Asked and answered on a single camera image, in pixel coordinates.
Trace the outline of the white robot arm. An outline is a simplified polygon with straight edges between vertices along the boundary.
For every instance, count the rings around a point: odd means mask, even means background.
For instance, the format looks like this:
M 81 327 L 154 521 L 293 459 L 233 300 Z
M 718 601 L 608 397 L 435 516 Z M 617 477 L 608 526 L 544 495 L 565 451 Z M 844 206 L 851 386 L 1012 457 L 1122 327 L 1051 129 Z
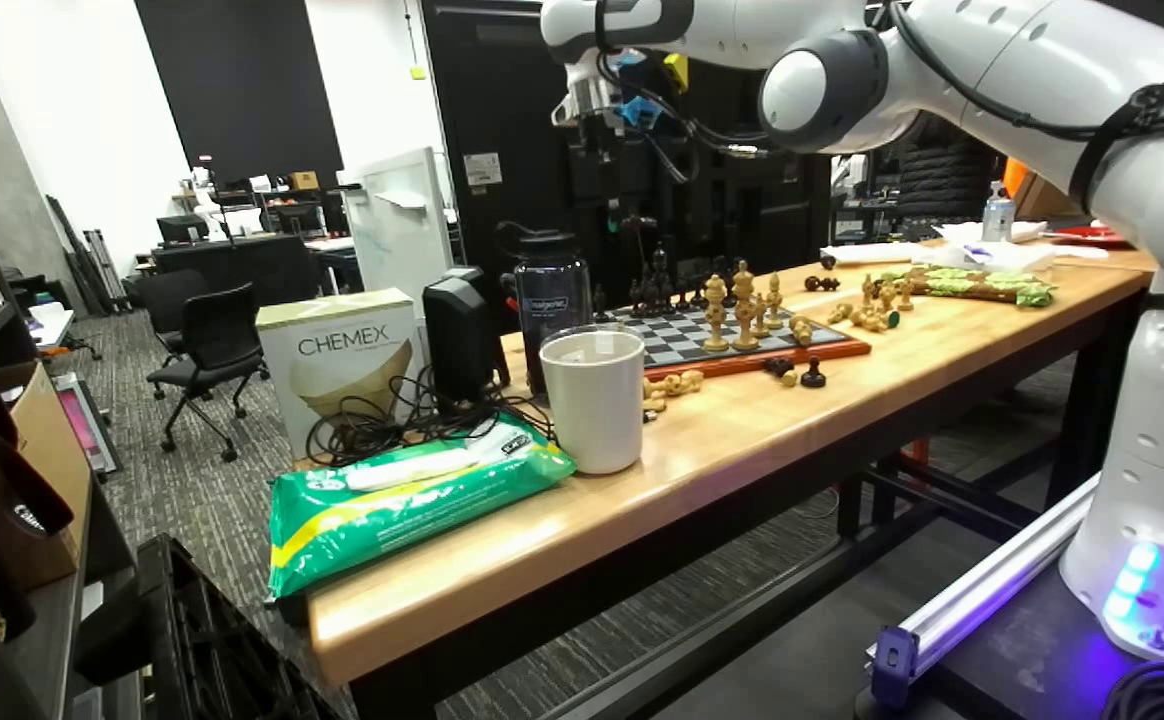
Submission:
M 1060 579 L 1134 657 L 1164 659 L 1164 28 L 1105 0 L 544 0 L 569 69 L 560 122 L 611 103 L 619 48 L 759 74 L 759 129 L 792 151 L 862 151 L 939 116 L 1023 159 L 1156 260 L 1093 506 Z

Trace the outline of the black gripper blue mount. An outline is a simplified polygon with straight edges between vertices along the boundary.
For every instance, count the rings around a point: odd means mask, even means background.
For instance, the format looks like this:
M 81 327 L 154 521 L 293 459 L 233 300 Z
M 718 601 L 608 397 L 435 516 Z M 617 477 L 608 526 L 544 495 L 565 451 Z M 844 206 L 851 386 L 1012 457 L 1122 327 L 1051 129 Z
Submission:
M 667 103 L 644 85 L 646 69 L 652 59 L 641 48 L 582 48 L 581 59 L 565 69 L 565 94 L 553 103 L 546 119 L 555 129 L 594 119 L 617 135 L 654 129 Z

